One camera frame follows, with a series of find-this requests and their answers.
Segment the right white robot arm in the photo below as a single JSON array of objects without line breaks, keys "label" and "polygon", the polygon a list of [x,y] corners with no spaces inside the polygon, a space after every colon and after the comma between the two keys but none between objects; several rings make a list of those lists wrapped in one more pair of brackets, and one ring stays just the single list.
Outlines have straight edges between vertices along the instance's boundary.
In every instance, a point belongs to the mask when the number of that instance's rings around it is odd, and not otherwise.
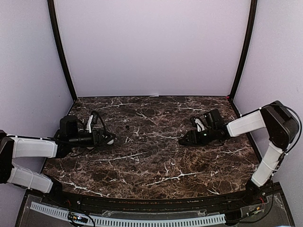
[{"label": "right white robot arm", "polygon": [[191,117],[194,130],[188,131],[178,142],[184,146],[205,146],[215,140],[227,140],[248,132],[266,129],[269,145],[257,170],[248,184],[253,185],[242,194],[242,202],[252,205],[260,197],[261,188],[278,170],[284,157],[294,148],[303,131],[299,115],[276,100],[240,118],[226,123],[219,110],[203,114],[205,120]]}]

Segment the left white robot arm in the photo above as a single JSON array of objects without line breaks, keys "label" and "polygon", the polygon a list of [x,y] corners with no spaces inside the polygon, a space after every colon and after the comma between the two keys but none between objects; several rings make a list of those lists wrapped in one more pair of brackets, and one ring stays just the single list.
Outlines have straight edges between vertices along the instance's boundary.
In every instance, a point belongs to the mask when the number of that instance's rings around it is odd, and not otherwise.
[{"label": "left white robot arm", "polygon": [[93,111],[87,123],[75,115],[67,115],[60,120],[59,130],[53,138],[35,138],[9,135],[0,132],[0,182],[11,183],[30,190],[48,193],[48,198],[56,206],[63,206],[67,196],[62,192],[62,184],[53,177],[33,172],[14,163],[22,157],[64,158],[74,148],[96,148],[111,145],[116,135],[105,126],[95,129],[101,120]]}]

